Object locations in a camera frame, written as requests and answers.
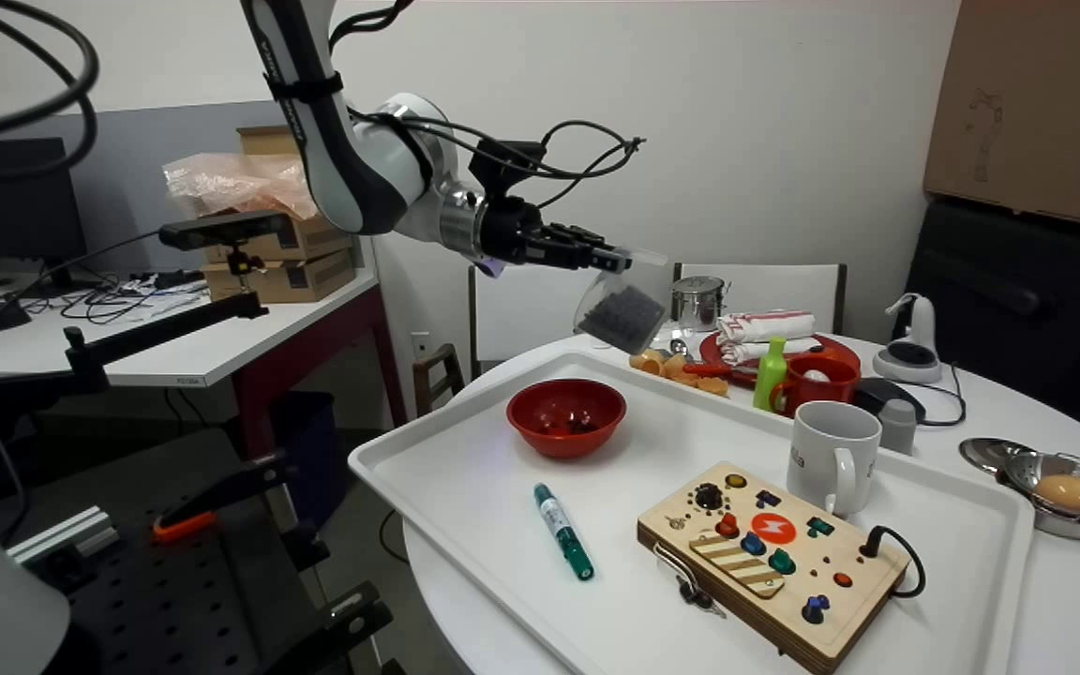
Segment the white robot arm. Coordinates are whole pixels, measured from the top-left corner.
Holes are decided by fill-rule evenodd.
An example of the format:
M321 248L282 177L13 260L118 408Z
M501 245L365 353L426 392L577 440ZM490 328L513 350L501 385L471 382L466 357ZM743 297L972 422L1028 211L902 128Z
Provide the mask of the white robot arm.
M408 2L390 0L331 22L333 0L241 0L313 211L341 233L400 233L482 268L536 261L622 273L630 265L622 248L580 225L543 222L513 195L517 178L548 173L538 142L480 137L467 162L475 183L466 183L448 118L426 96L392 95L373 112L346 100L338 41L385 30Z

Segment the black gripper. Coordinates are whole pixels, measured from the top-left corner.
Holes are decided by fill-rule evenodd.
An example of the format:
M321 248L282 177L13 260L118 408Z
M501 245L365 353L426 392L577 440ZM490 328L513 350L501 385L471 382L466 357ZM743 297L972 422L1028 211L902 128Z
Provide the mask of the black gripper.
M635 265L630 253L588 253L588 248L626 251L605 233L580 225L548 225L538 211L526 197L496 197L482 211L480 251L501 261L538 261L538 265L565 265L565 268L605 268L622 273Z

